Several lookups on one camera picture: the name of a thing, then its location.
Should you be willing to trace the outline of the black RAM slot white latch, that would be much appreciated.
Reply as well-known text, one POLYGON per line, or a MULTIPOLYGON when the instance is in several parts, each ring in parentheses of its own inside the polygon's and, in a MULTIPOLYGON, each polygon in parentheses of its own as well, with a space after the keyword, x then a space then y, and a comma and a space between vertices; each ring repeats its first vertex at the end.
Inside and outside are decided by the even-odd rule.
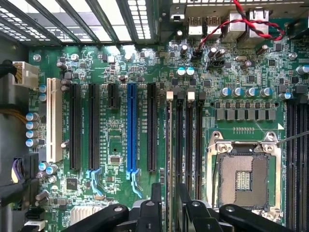
MULTIPOLYGON (((297 119, 297 135, 303 132, 302 122, 303 122, 303 104, 296 105, 296 119, 297 119)), ((303 230, 303 222, 302 222, 302 150, 303 150, 303 142, 302 138, 299 137, 295 140, 296 144, 296 201, 297 201, 297 207, 296 207, 296 231, 302 232, 303 230)))
POLYGON ((168 129, 168 125, 169 125, 169 123, 168 123, 168 120, 169 120, 169 100, 173 101, 173 91, 167 91, 166 92, 166 98, 167 98, 167 120, 166 120, 167 121, 167 124, 166 124, 167 135, 166 135, 166 138, 167 138, 167 158, 168 158, 168 162, 169 162, 169 152, 168 152, 168 150, 169 150, 169 145, 168 145, 168 141, 169 141, 169 139, 168 139, 168 136, 169 136, 169 129, 168 129))
POLYGON ((189 195, 192 192, 192 157, 193 157, 193 108, 195 92, 187 92, 186 102, 186 145, 185 145, 185 182, 189 195))

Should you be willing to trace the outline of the silver CPU socket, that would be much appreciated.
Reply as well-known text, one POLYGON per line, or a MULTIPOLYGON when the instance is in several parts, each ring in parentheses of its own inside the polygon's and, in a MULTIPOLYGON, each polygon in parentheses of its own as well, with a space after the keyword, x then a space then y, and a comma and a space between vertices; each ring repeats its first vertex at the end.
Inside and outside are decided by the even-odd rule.
POLYGON ((227 140, 215 131, 206 160, 206 199, 213 209, 234 204, 282 221, 282 151, 274 131, 261 140, 227 140))

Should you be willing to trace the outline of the silver finned heat sink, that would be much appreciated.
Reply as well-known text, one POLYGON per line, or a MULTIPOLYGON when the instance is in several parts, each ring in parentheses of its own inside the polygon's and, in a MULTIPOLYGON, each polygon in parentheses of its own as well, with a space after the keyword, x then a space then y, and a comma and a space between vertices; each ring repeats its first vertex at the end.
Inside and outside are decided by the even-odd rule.
POLYGON ((104 206, 75 206, 70 210, 70 225, 93 215, 94 213, 102 210, 104 206))

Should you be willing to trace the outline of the blue expansion slot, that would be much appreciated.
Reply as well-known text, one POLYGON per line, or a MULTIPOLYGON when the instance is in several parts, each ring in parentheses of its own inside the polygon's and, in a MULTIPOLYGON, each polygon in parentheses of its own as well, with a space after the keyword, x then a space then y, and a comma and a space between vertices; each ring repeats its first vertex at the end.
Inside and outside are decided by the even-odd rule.
POLYGON ((137 162, 137 85, 127 85, 127 171, 136 171, 137 162))

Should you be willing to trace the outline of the short black expansion slot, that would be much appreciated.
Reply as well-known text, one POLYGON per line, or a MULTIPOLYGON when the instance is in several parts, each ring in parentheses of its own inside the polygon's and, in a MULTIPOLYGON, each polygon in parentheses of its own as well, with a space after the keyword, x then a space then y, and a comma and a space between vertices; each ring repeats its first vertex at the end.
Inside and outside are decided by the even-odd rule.
POLYGON ((119 89, 115 83, 108 84, 108 108, 119 108, 119 89))

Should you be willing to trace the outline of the thin steel locking lever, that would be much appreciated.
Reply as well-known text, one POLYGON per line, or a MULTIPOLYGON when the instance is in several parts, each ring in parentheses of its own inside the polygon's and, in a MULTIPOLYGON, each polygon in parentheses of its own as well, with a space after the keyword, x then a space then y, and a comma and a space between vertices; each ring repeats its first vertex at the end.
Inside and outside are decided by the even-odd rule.
POLYGON ((293 135, 293 136, 291 136, 291 137, 288 137, 288 138, 285 138, 285 139, 283 139, 283 140, 278 141, 278 142, 277 142, 277 145, 281 145, 281 144, 283 144, 283 143, 286 143, 286 142, 288 142, 288 141, 291 141, 291 140, 294 140, 294 139, 297 139, 297 138, 306 136, 306 135, 308 135, 308 134, 309 134, 309 131, 302 132, 302 133, 297 134, 297 135, 293 135))

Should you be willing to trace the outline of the white expansion slot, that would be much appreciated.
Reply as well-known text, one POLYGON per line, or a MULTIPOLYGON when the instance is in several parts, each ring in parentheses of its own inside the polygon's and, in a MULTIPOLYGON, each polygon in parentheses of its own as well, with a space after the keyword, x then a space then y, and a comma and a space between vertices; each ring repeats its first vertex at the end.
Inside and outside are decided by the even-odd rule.
POLYGON ((62 98, 61 82, 57 78, 47 78, 46 100, 46 161, 62 160, 62 98))

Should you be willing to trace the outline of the green motherboard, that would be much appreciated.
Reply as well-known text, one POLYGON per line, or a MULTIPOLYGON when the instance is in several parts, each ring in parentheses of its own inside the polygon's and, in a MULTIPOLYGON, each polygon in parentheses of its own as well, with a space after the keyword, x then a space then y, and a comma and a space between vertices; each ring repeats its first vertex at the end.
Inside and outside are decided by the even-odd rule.
MULTIPOLYGON (((46 92, 47 78, 61 82, 62 98, 62 160, 48 162, 58 166, 58 171, 48 175, 38 169, 40 198, 35 206, 43 208, 39 215, 45 221, 43 232, 62 232, 70 226, 70 210, 75 206, 104 206, 122 204, 129 209, 138 202, 150 200, 153 183, 161 184, 162 229, 168 232, 168 158, 167 158, 167 98, 173 91, 172 154, 173 154, 173 232, 181 232, 177 219, 177 195, 175 180, 176 154, 176 100, 179 91, 184 92, 183 101, 183 163, 182 182, 185 182, 186 102, 187 92, 195 92, 193 108, 193 157, 192 192, 196 192, 196 108, 199 92, 206 95, 202 108, 202 199, 206 199, 206 150, 215 131, 227 140, 261 140, 267 131, 274 131, 278 141, 286 138, 288 100, 294 101, 294 129, 297 135, 296 105, 303 104, 302 129, 306 132, 306 104, 309 101, 309 23, 299 29, 300 22, 278 19, 287 34, 281 41, 265 41, 253 48, 239 48, 233 43, 223 43, 217 34, 199 49, 184 37, 182 31, 165 43, 149 47, 127 46, 63 46, 32 50, 30 56, 39 67, 39 89, 29 95, 30 113, 39 114, 39 144, 30 151, 46 161, 46 92), (177 75, 177 69, 192 67, 194 76, 177 75), (115 83, 119 89, 119 108, 108 108, 108 84, 115 83), (127 171, 127 85, 137 85, 137 162, 136 171, 127 171), (156 84, 156 171, 147 170, 147 84, 156 84), (81 87, 81 168, 70 169, 70 86, 81 87), (99 168, 88 168, 89 144, 89 90, 97 84, 100 92, 99 112, 99 168), (229 97, 222 97, 220 90, 231 89, 229 97), (232 90, 241 87, 240 98, 232 90), (246 89, 254 87, 256 96, 248 98, 246 89), (272 89, 272 96, 260 96, 262 88, 272 89)), ((306 183, 305 136, 301 137, 302 150, 302 222, 306 232, 306 183)), ((293 151, 294 229, 296 231, 296 139, 291 140, 293 151)), ((278 224, 286 224, 286 143, 282 151, 282 211, 278 224)))

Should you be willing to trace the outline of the white power connector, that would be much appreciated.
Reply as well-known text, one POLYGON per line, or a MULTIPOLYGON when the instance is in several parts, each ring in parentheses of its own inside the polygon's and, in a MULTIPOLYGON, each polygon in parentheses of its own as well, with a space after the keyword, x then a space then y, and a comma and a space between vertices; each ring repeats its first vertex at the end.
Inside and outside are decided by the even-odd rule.
POLYGON ((17 73, 13 77, 13 85, 38 89, 39 87, 39 68, 24 61, 14 61, 17 73))

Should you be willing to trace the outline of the silver stacked port block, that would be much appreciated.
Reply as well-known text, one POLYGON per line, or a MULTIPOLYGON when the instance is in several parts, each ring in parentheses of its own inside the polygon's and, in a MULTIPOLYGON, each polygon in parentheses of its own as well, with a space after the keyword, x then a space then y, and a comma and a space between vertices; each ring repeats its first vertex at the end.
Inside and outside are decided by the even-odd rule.
MULTIPOLYGON (((248 11, 247 16, 249 20, 261 20, 268 21, 269 20, 269 10, 264 8, 254 8, 248 11)), ((265 24, 253 23, 255 28, 258 31, 261 31, 264 34, 268 34, 268 26, 265 24)))
MULTIPOLYGON (((242 19, 241 15, 236 11, 230 11, 224 18, 224 21, 231 21, 242 19)), ((236 42, 237 38, 240 37, 246 30, 246 24, 244 22, 236 22, 225 25, 222 28, 221 41, 223 43, 236 42)))

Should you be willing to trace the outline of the silver USB port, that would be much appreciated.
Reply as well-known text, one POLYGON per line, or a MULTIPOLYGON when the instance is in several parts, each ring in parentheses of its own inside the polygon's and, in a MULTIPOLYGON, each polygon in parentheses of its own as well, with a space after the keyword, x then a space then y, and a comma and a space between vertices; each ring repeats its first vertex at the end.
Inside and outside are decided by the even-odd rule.
POLYGON ((188 19, 188 35, 201 37, 203 34, 203 22, 201 17, 190 17, 188 19))
POLYGON ((206 18, 207 35, 210 35, 220 25, 221 18, 219 16, 208 16, 206 18))

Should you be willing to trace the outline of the grey metal PC case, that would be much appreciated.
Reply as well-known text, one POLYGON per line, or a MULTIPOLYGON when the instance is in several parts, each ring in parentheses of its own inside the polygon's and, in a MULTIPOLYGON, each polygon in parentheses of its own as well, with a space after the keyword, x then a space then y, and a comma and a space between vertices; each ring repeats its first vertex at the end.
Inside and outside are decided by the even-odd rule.
POLYGON ((182 31, 200 47, 222 28, 246 24, 237 38, 239 48, 265 41, 281 41, 287 34, 278 19, 309 23, 309 0, 0 0, 0 232, 20 232, 29 220, 40 221, 43 208, 35 206, 41 190, 39 156, 26 146, 29 95, 38 89, 13 85, 14 61, 33 66, 32 50, 63 46, 127 46, 163 44, 182 31), (269 10, 269 20, 249 20, 254 8, 269 10), (224 21, 230 11, 242 19, 224 21), (221 25, 207 35, 206 18, 219 16, 221 25), (188 19, 201 17, 201 37, 188 35, 188 19), (268 26, 268 34, 253 23, 268 26))

